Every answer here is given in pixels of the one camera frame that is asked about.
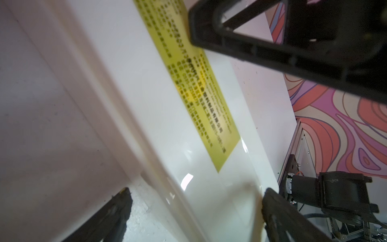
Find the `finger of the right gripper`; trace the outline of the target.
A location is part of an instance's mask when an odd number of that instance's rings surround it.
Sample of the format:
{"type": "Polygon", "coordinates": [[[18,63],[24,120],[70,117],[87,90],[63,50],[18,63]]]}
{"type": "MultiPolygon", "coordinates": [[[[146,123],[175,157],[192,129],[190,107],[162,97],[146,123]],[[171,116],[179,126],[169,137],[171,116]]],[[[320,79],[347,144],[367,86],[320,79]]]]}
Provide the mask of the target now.
{"type": "Polygon", "coordinates": [[[275,4],[255,1],[222,21],[235,1],[199,1],[188,12],[190,40],[204,49],[386,102],[386,1],[285,1],[281,44],[236,32],[275,4]]]}

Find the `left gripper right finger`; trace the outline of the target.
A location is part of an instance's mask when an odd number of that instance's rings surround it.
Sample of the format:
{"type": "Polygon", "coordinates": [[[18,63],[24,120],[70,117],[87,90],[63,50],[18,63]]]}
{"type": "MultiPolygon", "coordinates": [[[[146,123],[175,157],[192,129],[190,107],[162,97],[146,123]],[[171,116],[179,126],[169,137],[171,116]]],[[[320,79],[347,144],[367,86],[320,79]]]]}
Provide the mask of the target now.
{"type": "Polygon", "coordinates": [[[303,217],[282,196],[267,188],[262,215],[270,242],[330,242],[331,239],[303,217]]]}

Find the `white wrap dispenser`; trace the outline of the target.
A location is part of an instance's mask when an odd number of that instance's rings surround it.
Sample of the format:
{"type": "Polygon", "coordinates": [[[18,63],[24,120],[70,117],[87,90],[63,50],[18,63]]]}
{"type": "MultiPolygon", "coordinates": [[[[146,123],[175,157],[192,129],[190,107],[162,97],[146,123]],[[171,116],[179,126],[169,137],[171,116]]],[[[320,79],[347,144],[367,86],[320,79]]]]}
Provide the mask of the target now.
{"type": "Polygon", "coordinates": [[[230,59],[189,40],[190,2],[49,5],[184,237],[266,241],[277,179],[230,59]]]}

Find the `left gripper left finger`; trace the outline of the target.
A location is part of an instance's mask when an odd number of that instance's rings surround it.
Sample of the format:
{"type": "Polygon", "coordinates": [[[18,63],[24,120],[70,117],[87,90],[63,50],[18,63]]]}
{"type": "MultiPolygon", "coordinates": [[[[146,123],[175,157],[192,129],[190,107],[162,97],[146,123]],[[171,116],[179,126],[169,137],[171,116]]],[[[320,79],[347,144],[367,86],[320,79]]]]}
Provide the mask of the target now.
{"type": "Polygon", "coordinates": [[[125,187],[64,241],[122,242],[132,205],[130,190],[125,187]]]}

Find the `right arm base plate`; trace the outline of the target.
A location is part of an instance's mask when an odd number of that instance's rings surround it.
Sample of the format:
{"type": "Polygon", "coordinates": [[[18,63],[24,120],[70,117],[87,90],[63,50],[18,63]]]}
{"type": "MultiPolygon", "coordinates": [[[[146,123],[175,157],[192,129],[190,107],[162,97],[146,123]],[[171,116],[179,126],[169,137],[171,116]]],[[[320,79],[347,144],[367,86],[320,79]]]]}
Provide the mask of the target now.
{"type": "Polygon", "coordinates": [[[280,181],[280,195],[293,206],[320,209],[304,217],[325,219],[335,242],[385,242],[387,225],[375,217],[379,207],[368,196],[366,185],[371,182],[369,176],[343,171],[308,177],[299,170],[295,156],[290,155],[280,181]]]}

